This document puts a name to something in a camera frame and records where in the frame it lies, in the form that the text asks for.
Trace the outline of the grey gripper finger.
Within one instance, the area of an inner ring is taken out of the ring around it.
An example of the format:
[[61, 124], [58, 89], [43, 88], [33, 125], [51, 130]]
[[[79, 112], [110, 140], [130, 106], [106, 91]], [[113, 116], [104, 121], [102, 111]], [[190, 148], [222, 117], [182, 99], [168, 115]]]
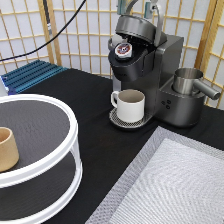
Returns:
[[150, 0], [150, 12], [158, 10], [158, 0]]
[[118, 15], [122, 15], [122, 14], [125, 13], [126, 5], [127, 5], [126, 0], [117, 0], [116, 7], [117, 7], [117, 14]]

